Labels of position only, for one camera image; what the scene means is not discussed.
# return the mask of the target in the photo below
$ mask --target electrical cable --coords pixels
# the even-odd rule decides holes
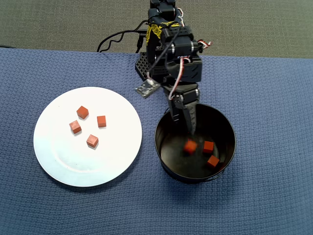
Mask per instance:
[[[201,44],[204,45],[204,48],[203,48],[203,49],[207,49],[209,46],[212,45],[211,42],[207,43],[207,42],[205,42],[204,40],[198,40],[198,43],[201,43]]]
[[[181,20],[181,25],[182,25],[183,27],[185,27],[184,20],[182,19],[182,18],[184,17],[184,12],[182,11],[181,8],[177,8],[177,9],[178,9],[178,11],[181,13],[181,16],[178,16],[178,18],[180,18],[180,20]]]
[[[173,86],[173,89],[171,90],[170,94],[168,95],[168,99],[169,100],[172,100],[174,97],[173,97],[173,92],[176,91],[176,88],[178,86],[178,83],[180,82],[181,80],[181,77],[184,73],[184,59],[185,58],[181,58],[180,59],[180,64],[179,64],[179,73],[178,73],[178,76],[177,76],[177,79],[175,81],[175,84]]]
[[[123,40],[123,37],[124,37],[124,34],[125,34],[125,33],[137,33],[137,30],[138,30],[144,23],[147,23],[147,22],[148,22],[147,20],[142,21],[142,22],[138,25],[138,27],[135,28],[134,30],[124,30],[124,31],[120,31],[120,32],[117,32],[117,33],[115,33],[115,34],[110,35],[109,37],[105,38],[105,39],[99,44],[98,49],[97,49],[97,52],[103,52],[103,51],[109,50],[110,47],[111,47],[112,42],[120,43],[120,42]],[[116,36],[116,35],[119,35],[119,34],[122,34],[122,35],[121,35],[121,38],[120,38],[118,41],[116,41],[116,40],[110,40],[108,48],[106,48],[106,49],[104,49],[104,50],[100,50],[100,48],[101,48],[101,46],[103,45],[104,42],[106,42],[108,39],[110,39],[110,38],[112,38],[112,37],[114,37],[114,36]]]
[[[0,45],[0,47],[3,47],[3,48],[14,48],[14,49],[16,49],[16,47],[11,47],[11,46],[7,46],[7,45]]]

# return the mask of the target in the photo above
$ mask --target wooden block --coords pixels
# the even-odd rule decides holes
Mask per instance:
[[[217,157],[215,157],[215,156],[211,156],[210,158],[209,158],[209,160],[207,161],[207,164],[210,166],[210,167],[212,167],[212,168],[214,168],[214,167],[216,167],[216,165],[217,165],[217,163],[219,163],[219,159],[217,158]]]
[[[209,141],[205,141],[204,142],[204,146],[203,146],[203,152],[204,153],[212,153],[213,152],[213,148],[214,148],[214,143],[213,142],[209,142]]]
[[[98,120],[98,127],[105,127],[105,126],[107,126],[106,116],[98,116],[97,120]]]
[[[69,124],[70,128],[72,129],[73,133],[76,134],[82,130],[81,126],[79,125],[78,121],[74,121]]]
[[[184,146],[184,151],[193,154],[195,150],[197,149],[198,144],[192,140],[188,140]]]
[[[84,106],[80,106],[80,108],[76,112],[77,115],[82,119],[85,119],[89,114],[88,109],[86,109]]]
[[[97,146],[99,139],[96,136],[90,135],[87,140],[87,144],[93,148]]]

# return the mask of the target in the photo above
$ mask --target blue textured cloth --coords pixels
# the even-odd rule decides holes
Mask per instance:
[[[230,120],[237,149],[222,177],[187,185],[159,162],[167,103],[162,91],[134,91],[137,57],[0,49],[0,234],[313,234],[313,60],[204,56],[201,103]],[[74,188],[40,167],[33,132],[53,99],[85,86],[128,99],[143,141],[118,178]]]

